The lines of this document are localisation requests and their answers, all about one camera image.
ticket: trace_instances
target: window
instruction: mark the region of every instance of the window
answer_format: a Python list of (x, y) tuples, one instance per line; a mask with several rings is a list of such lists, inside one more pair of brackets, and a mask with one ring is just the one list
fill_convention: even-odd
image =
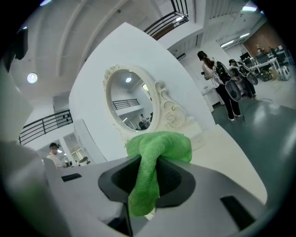
[(150, 92), (149, 92), (148, 87), (146, 86), (146, 84), (143, 84), (142, 88), (145, 91), (146, 95), (149, 97), (149, 99), (152, 100), (151, 96), (150, 96)]

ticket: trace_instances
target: white column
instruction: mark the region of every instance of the white column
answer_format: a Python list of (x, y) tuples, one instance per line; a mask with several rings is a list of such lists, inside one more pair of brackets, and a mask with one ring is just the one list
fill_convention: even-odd
[(69, 150), (69, 148), (68, 148), (68, 146), (67, 146), (67, 144), (65, 142), (65, 139), (63, 137), (60, 137), (59, 140), (60, 140), (60, 143), (61, 143), (61, 145), (62, 145), (62, 147), (64, 149), (64, 152), (67, 154), (67, 157), (68, 157), (69, 161), (72, 161), (73, 166), (77, 166), (77, 163), (74, 160), (74, 158), (73, 158), (73, 156), (72, 156), (72, 154), (71, 154), (71, 152), (70, 152), (70, 150)]

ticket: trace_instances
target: black pants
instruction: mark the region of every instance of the black pants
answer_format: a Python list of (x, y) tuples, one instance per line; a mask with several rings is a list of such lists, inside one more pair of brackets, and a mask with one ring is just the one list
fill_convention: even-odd
[(254, 85), (246, 77), (242, 77), (242, 80), (245, 83), (248, 97), (251, 98), (254, 94), (256, 94)]
[(235, 113), (236, 115), (241, 114), (239, 103), (230, 98), (230, 96), (227, 93), (224, 85), (218, 86), (216, 88), (216, 91), (221, 96), (222, 100), (224, 101), (225, 106), (226, 106), (227, 111), (228, 111), (228, 117), (230, 119), (234, 119), (233, 113)]

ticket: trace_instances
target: gray floor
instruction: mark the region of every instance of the gray floor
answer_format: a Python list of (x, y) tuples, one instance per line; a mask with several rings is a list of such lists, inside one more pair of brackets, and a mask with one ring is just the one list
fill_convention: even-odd
[(272, 103), (242, 99), (243, 116), (228, 120), (225, 106), (213, 112), (245, 152), (268, 193), (267, 205), (277, 206), (290, 184), (296, 166), (296, 110)]

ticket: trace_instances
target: white mirror frame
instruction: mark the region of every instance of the white mirror frame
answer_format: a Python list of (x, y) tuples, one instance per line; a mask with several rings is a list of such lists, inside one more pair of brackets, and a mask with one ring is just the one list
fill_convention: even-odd
[[(153, 119), (151, 125), (146, 130), (137, 131), (129, 128), (112, 108), (111, 86), (114, 81), (112, 75), (120, 70), (130, 70), (136, 73), (149, 89), (153, 105)], [(190, 139), (194, 139), (193, 149), (197, 149), (204, 145), (203, 139), (201, 139), (200, 136), (202, 130), (198, 122), (196, 122), (193, 117), (187, 117), (183, 108), (169, 97), (168, 91), (164, 87), (164, 82), (154, 81), (152, 76), (141, 67), (130, 64), (118, 64), (110, 67), (106, 70), (103, 85), (106, 95), (105, 102), (113, 117), (112, 123), (120, 133), (124, 143), (127, 143), (131, 138), (137, 135), (147, 132), (174, 131), (182, 133)]]

